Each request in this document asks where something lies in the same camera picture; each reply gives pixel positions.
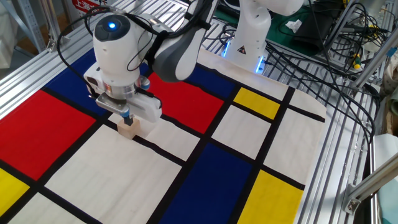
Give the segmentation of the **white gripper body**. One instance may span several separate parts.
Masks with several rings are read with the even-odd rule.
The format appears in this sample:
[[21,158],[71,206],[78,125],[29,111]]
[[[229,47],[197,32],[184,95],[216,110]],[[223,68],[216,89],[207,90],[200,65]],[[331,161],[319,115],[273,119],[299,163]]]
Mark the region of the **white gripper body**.
[[141,87],[139,72],[108,74],[96,63],[84,74],[98,96],[96,104],[122,118],[133,115],[151,123],[159,120],[162,102]]

